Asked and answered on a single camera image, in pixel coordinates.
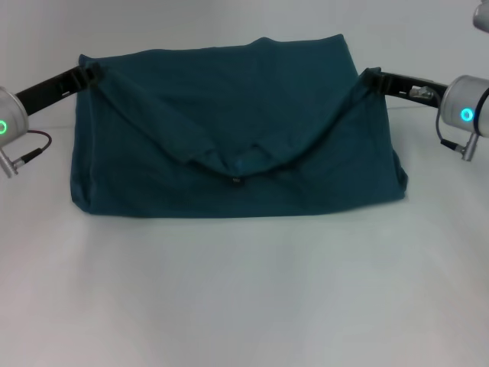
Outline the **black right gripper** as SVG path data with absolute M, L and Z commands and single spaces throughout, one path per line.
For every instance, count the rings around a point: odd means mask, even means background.
M 380 67 L 367 68 L 362 83 L 370 90 L 386 96 L 405 99 L 420 105 L 438 108 L 448 86 L 431 80 L 385 73 Z

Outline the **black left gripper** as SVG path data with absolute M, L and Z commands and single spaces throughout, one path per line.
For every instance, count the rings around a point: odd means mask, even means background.
M 97 85 L 101 79 L 101 66 L 98 63 L 91 63 L 72 68 L 15 95 L 26 113 L 33 115 L 67 96 Z

